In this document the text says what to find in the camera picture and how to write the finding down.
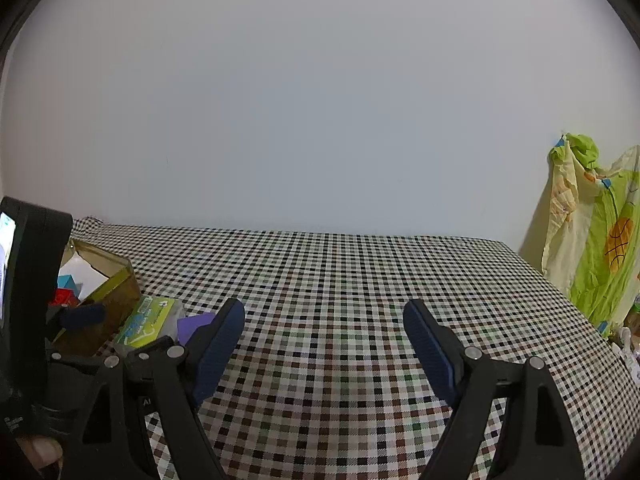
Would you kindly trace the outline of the person's hand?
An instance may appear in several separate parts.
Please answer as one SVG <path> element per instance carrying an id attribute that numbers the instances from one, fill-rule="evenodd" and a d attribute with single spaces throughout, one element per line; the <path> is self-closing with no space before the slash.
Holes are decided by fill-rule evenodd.
<path id="1" fill-rule="evenodd" d="M 50 437 L 31 436 L 16 440 L 29 463 L 28 473 L 38 479 L 59 479 L 63 468 L 63 448 Z"/>

